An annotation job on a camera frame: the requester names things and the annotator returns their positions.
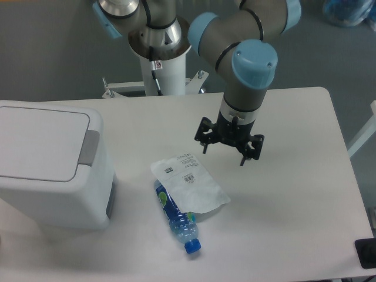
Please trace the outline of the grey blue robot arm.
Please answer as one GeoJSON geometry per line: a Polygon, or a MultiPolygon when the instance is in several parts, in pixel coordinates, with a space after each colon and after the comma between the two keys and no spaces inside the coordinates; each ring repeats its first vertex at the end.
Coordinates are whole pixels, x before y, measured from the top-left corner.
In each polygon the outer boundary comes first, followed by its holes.
{"type": "Polygon", "coordinates": [[[109,36],[125,37],[143,66],[148,96],[184,94],[184,68],[169,62],[194,50],[226,82],[218,118],[203,118],[195,140],[203,147],[235,147],[243,161],[257,160],[263,135],[251,135],[272,83],[278,57],[270,40],[301,17],[299,1],[240,1],[229,18],[205,12],[192,22],[179,17],[175,1],[95,1],[95,15],[109,36]]]}

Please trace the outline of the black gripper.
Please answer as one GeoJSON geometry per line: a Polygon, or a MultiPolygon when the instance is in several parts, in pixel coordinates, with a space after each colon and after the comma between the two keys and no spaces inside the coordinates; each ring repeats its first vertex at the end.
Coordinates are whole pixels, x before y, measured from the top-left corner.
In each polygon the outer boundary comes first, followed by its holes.
{"type": "Polygon", "coordinates": [[[251,135],[254,121],[241,125],[227,120],[221,111],[217,122],[212,123],[207,117],[203,117],[194,137],[203,146],[203,154],[206,154],[208,145],[222,143],[236,149],[243,155],[240,166],[244,166],[246,160],[259,160],[264,143],[264,135],[251,135]]]}

